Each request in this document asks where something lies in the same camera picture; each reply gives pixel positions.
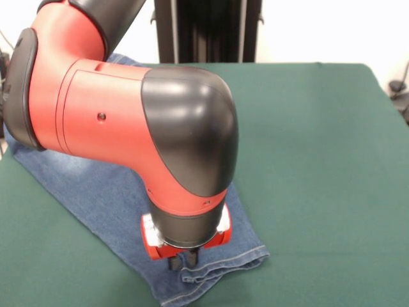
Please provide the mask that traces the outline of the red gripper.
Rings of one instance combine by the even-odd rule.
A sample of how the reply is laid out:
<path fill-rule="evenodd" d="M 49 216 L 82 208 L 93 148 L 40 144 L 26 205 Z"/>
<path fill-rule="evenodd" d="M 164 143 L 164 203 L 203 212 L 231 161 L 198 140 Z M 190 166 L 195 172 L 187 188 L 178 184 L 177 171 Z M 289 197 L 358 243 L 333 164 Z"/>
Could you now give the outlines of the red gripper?
<path fill-rule="evenodd" d="M 153 206 L 149 214 L 141 217 L 141 235 L 151 259 L 167 258 L 169 270 L 179 271 L 180 253 L 186 251 L 187 267 L 196 267 L 201 248 L 214 248 L 230 241 L 231 214 L 226 204 L 198 216 L 174 216 Z"/>

